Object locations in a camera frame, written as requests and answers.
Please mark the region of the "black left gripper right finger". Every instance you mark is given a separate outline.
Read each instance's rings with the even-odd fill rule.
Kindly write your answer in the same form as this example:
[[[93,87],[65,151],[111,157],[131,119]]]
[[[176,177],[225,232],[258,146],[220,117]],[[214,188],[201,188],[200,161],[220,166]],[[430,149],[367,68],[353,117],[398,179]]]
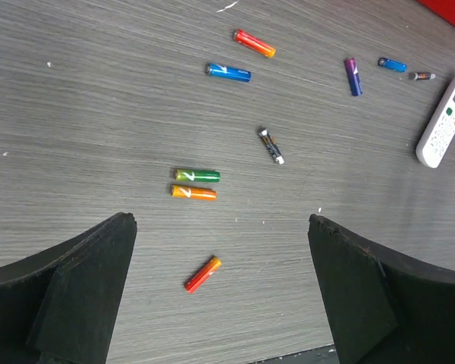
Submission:
[[[455,363],[455,271],[320,215],[308,239],[341,363]]]

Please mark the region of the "white remote control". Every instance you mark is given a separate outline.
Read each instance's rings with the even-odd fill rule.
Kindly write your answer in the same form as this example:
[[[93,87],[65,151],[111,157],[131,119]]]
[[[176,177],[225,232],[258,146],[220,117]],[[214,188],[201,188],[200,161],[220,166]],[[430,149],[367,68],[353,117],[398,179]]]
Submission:
[[[417,159],[437,168],[455,135],[455,78],[450,82],[417,146]]]

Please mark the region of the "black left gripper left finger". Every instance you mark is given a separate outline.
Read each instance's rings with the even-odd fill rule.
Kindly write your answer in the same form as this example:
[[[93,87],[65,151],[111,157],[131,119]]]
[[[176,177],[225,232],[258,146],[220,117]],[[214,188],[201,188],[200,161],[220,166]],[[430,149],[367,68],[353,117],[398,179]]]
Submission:
[[[0,267],[0,363],[104,363],[136,235],[119,212]]]

